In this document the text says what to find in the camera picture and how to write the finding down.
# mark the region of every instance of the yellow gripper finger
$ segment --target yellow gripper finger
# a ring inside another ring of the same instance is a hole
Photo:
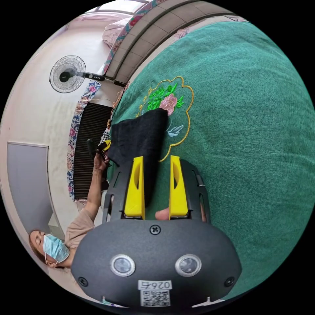
[[[187,213],[188,206],[180,160],[179,157],[171,155],[169,219],[184,217]]]
[[[145,219],[143,157],[134,158],[126,196],[125,215]]]
[[[103,149],[103,151],[107,151],[109,149],[109,147],[111,146],[112,141],[111,140],[105,140],[105,148]]]

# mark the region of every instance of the screw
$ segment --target screw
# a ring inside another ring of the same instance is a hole
[[[227,278],[224,282],[224,286],[229,287],[234,283],[234,277]]]
[[[150,233],[153,235],[158,235],[161,232],[161,228],[158,225],[153,225],[150,227]]]
[[[82,286],[88,286],[89,285],[88,282],[86,281],[86,279],[84,279],[83,277],[79,277],[78,281]]]

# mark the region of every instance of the label sticker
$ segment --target label sticker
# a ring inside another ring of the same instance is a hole
[[[141,306],[165,307],[171,305],[170,290],[172,282],[138,280]]]
[[[167,281],[148,281],[148,280],[138,280],[138,290],[171,290],[172,282]]]

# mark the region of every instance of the fan grille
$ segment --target fan grille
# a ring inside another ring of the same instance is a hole
[[[71,72],[66,82],[60,80],[63,72]],[[58,60],[52,67],[49,82],[53,89],[60,93],[70,93],[76,90],[85,79],[86,66],[84,61],[78,56],[65,56]]]

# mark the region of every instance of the pink pillow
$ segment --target pink pillow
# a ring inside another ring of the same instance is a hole
[[[109,48],[112,48],[116,38],[119,36],[123,28],[130,21],[131,17],[127,17],[123,20],[114,22],[106,26],[103,32],[103,41]]]

